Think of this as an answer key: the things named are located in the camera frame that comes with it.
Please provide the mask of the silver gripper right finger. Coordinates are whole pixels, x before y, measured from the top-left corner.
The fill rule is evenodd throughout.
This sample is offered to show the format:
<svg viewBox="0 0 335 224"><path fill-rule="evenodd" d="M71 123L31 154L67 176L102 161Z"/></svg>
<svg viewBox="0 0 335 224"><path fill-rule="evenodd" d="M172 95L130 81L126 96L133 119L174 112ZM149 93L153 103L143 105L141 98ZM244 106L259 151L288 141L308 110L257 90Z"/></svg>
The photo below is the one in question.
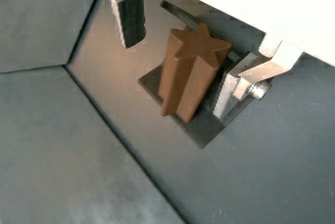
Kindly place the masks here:
<svg viewBox="0 0 335 224"><path fill-rule="evenodd" d="M303 51L267 34L259 53L248 53L229 68L220 86L213 114L224 120L247 97L260 100L269 90L269 79L292 69Z"/></svg>

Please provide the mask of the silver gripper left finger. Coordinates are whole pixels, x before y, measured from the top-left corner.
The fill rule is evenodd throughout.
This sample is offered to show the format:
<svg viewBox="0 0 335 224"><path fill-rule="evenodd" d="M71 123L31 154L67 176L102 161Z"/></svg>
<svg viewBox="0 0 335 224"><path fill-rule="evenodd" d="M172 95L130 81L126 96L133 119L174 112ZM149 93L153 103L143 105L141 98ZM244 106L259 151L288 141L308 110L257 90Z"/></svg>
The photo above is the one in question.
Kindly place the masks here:
<svg viewBox="0 0 335 224"><path fill-rule="evenodd" d="M122 44L135 46L145 38L143 0L110 0Z"/></svg>

